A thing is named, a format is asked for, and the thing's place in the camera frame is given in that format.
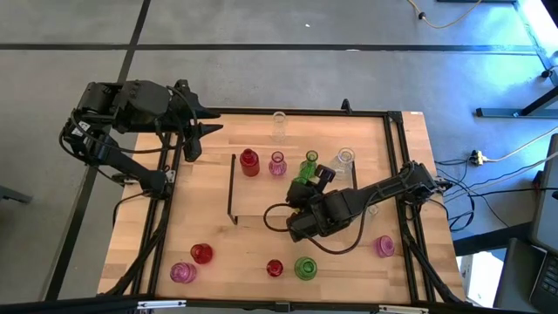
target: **pink glass vase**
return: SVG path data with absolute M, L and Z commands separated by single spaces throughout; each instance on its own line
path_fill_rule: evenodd
M 281 152 L 274 152 L 271 154 L 269 161 L 269 172 L 272 175 L 283 175 L 287 171 L 287 162 Z

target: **green glass bottle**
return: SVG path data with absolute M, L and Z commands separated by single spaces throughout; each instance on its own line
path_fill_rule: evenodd
M 317 152 L 308 151 L 306 153 L 306 160 L 300 164 L 300 172 L 295 179 L 297 182 L 306 183 L 306 181 L 313 178 L 317 168 Z
M 317 273 L 317 264 L 307 256 L 301 257 L 296 260 L 295 273 L 302 280 L 314 279 Z

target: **black line on floor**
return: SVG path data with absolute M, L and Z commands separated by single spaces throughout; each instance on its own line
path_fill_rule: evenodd
M 137 51 L 466 51 L 531 52 L 530 45 L 490 44 L 138 44 Z
M 127 51 L 128 62 L 136 51 L 454 51 L 528 56 L 537 52 L 531 45 L 510 44 L 137 44 L 139 35 L 133 39 L 130 44 L 0 44 L 0 51 Z
M 132 38 L 130 39 L 130 49 L 127 50 L 124 56 L 124 62 L 122 68 L 120 68 L 119 82 L 126 81 L 128 77 L 128 72 L 132 66 L 133 54 L 135 53 L 134 47 L 138 44 L 140 40 L 141 30 L 143 30 L 143 25 L 146 22 L 147 12 L 149 11 L 149 5 L 151 0 L 143 0 L 141 5 L 141 10 L 139 10 L 138 21 L 136 22 L 136 27 L 133 29 Z
M 523 23 L 523 26 L 525 26 L 525 32 L 527 33 L 527 36 L 531 40 L 531 43 L 533 44 L 534 51 L 536 52 L 537 56 L 539 57 L 539 59 L 542 62 L 542 66 L 544 66 L 545 70 L 550 69 L 553 66 L 552 62 L 547 57 L 547 52 L 541 46 L 540 40 L 537 37 L 537 35 L 534 33 L 534 31 L 531 27 L 531 24 L 529 23 L 529 20 L 527 19 L 527 16 L 523 12 L 523 9 L 521 8 L 521 5 L 519 4 L 519 2 L 514 3 L 514 8 L 515 8 L 515 11 L 517 12 L 517 15 L 520 17 L 520 20 Z M 554 84 L 554 86 L 558 86 L 558 75 L 552 75 L 550 77 L 550 81 L 552 82 L 552 84 Z
M 0 44 L 0 50 L 12 51 L 121 51 L 130 48 L 129 44 Z

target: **metal stand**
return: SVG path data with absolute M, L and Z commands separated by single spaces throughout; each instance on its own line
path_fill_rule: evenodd
M 558 86 L 523 109 L 477 108 L 481 118 L 542 118 L 558 119 L 558 109 L 545 109 L 558 100 Z
M 31 201 L 32 197 L 21 194 L 11 188 L 0 186 L 0 200 L 14 200 L 27 204 Z

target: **metal bracket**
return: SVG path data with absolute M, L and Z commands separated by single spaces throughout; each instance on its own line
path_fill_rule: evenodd
M 401 112 L 387 112 L 387 115 L 395 123 L 403 123 L 403 114 Z
M 394 306 L 394 305 L 382 305 L 380 304 L 379 313 L 394 313 L 394 314 L 427 314 L 428 309 L 425 308 L 415 308 L 407 306 Z
M 167 182 L 174 183 L 174 180 L 176 179 L 176 170 L 168 170 L 165 174 L 167 175 Z
M 343 99 L 341 103 L 341 110 L 345 110 L 345 112 L 349 115 L 352 114 L 352 109 L 350 108 L 350 103 L 348 99 Z
M 289 313 L 290 312 L 290 302 L 276 302 L 276 312 Z
M 232 214 L 233 211 L 233 184 L 235 182 L 235 160 L 236 155 L 232 154 L 230 158 L 230 179 L 228 181 L 228 203 L 227 215 L 234 225 L 238 224 L 238 217 Z
M 186 300 L 138 302 L 138 310 L 172 309 L 177 307 L 186 307 Z

